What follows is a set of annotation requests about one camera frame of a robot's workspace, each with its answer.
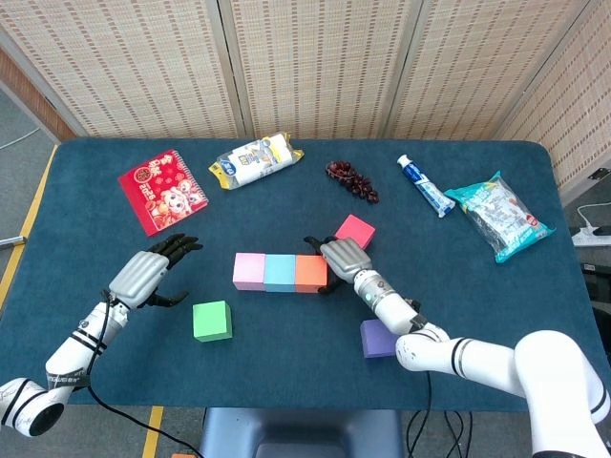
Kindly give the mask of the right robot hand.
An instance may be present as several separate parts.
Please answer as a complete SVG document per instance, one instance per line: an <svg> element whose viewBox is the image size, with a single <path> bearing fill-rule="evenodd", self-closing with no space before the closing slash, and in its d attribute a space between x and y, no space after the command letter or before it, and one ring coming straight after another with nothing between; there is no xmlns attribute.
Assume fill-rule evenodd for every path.
<svg viewBox="0 0 611 458"><path fill-rule="evenodd" d="M327 264L327 283L318 288L319 294L328 295L335 291L342 282L354 284L357 274L372 269L372 261L366 251L352 238L338 239L329 236L316 239L304 237L317 255L323 257Z"/></svg>

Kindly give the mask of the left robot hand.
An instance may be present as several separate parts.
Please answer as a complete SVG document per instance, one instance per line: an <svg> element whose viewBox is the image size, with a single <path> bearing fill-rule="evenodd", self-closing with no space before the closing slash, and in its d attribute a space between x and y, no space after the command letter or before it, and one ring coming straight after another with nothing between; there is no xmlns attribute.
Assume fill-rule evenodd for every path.
<svg viewBox="0 0 611 458"><path fill-rule="evenodd" d="M163 297L157 293L158 286L186 254L201 248L197 237L175 234L147 250L138 251L110 282L108 293L112 303L134 309L144 305L169 308L182 302L188 296L187 291Z"/></svg>

